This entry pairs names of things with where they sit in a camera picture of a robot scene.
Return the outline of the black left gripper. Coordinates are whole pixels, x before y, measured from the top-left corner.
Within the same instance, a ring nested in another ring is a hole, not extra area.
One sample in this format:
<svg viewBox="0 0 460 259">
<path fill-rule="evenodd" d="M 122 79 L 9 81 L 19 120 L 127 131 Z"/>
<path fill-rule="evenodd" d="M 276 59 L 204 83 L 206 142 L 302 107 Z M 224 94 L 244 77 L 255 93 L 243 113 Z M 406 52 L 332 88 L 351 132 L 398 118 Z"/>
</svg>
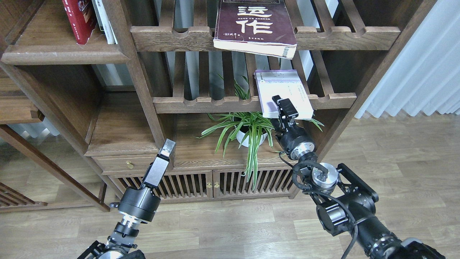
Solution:
<svg viewBox="0 0 460 259">
<path fill-rule="evenodd" d="M 170 162 L 170 155 L 175 145 L 176 142 L 166 139 L 165 144 L 159 150 L 155 160 L 149 165 L 142 178 L 142 188 L 126 188 L 118 206 L 120 213 L 134 216 L 144 222 L 151 222 L 153 220 L 161 202 L 161 199 L 153 194 L 153 190 L 158 188 L 166 172 Z"/>
</svg>

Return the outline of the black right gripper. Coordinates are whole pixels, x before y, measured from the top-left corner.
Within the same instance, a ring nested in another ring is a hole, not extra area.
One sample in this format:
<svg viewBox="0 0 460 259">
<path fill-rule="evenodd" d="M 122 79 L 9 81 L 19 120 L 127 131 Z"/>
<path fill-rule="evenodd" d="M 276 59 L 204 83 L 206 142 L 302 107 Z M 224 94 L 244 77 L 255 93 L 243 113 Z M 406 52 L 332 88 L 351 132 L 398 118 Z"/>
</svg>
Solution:
<svg viewBox="0 0 460 259">
<path fill-rule="evenodd" d="M 271 123 L 276 139 L 289 159 L 317 160 L 312 136 L 295 123 L 294 119 L 299 116 L 299 113 L 291 100 L 283 99 L 279 95 L 273 96 L 272 100 L 278 108 L 279 119 L 272 118 Z"/>
</svg>

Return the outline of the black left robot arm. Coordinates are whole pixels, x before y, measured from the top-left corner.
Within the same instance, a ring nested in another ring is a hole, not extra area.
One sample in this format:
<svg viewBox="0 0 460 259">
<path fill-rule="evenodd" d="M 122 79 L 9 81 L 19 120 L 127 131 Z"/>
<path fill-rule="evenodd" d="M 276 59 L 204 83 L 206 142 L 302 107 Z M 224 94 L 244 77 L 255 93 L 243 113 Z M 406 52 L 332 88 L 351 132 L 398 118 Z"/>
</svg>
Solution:
<svg viewBox="0 0 460 259">
<path fill-rule="evenodd" d="M 151 222 L 161 199 L 154 194 L 167 169 L 170 155 L 175 142 L 166 139 L 155 160 L 148 167 L 140 188 L 128 187 L 120 200 L 113 202 L 110 207 L 117 208 L 123 218 L 117 223 L 113 233 L 108 237 L 107 244 L 94 241 L 78 258 L 79 259 L 144 259 L 142 251 L 130 252 L 136 249 L 134 244 L 138 236 L 138 226 Z"/>
</svg>

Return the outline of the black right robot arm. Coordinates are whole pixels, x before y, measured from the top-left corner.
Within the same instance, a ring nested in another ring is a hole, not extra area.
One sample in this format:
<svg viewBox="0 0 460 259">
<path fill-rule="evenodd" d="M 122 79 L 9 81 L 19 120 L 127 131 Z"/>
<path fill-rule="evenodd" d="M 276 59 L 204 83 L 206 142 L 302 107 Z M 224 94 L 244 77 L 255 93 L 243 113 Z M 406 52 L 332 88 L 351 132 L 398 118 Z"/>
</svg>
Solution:
<svg viewBox="0 0 460 259">
<path fill-rule="evenodd" d="M 271 119 L 276 139 L 292 166 L 293 184 L 316 204 L 318 219 L 332 236 L 349 232 L 352 240 L 342 258 L 357 242 L 370 259 L 443 259 L 436 249 L 415 238 L 401 241 L 375 216 L 378 194 L 345 164 L 317 162 L 314 141 L 295 118 L 297 110 L 289 99 L 272 98 L 278 119 Z"/>
</svg>

